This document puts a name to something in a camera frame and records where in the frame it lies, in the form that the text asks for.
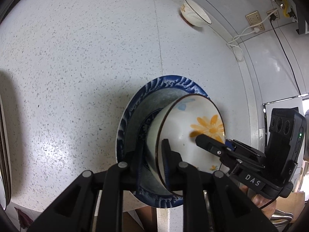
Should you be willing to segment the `person's right hand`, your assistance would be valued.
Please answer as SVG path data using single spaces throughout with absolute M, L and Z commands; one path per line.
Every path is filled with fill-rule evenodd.
M 239 187 L 241 189 L 242 192 L 245 193 L 245 195 L 248 195 L 248 191 L 249 188 L 243 184 L 240 185 Z M 250 197 L 250 200 L 258 207 L 261 208 L 266 204 L 269 204 L 271 202 L 271 200 L 264 198 L 262 195 L 260 194 L 254 194 L 252 197 Z M 270 219 L 271 216 L 274 214 L 275 212 L 275 208 L 276 208 L 276 204 L 277 201 L 274 200 L 271 204 L 269 204 L 268 206 L 266 206 L 265 208 L 263 208 L 261 211 L 263 212 L 263 214 Z

